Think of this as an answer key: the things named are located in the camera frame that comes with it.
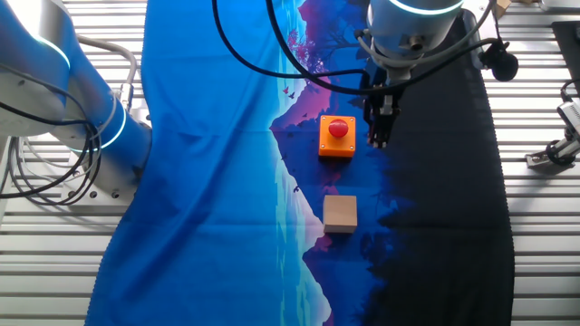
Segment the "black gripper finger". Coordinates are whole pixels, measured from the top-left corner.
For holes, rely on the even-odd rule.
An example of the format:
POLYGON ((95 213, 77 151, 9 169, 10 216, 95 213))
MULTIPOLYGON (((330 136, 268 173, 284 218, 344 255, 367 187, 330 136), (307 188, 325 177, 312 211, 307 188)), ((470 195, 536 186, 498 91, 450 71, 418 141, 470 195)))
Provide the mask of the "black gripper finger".
POLYGON ((399 106, 400 95, 386 95, 382 106, 382 116, 385 118, 385 139, 389 140, 392 134, 394 122, 401 113, 399 106))
POLYGON ((372 115, 369 125, 369 144, 376 149, 382 149, 386 144, 387 116, 372 115))

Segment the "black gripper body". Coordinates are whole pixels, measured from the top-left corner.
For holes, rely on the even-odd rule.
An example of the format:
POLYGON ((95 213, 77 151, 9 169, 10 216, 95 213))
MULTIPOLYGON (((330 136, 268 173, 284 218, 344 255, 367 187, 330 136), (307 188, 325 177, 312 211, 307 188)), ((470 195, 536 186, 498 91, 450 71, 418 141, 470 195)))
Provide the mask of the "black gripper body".
MULTIPOLYGON (((362 88, 389 87, 391 80, 387 72, 367 72, 362 77, 362 88)), ((401 113, 399 101, 402 91, 387 91, 363 96, 363 116, 398 116, 401 113)))

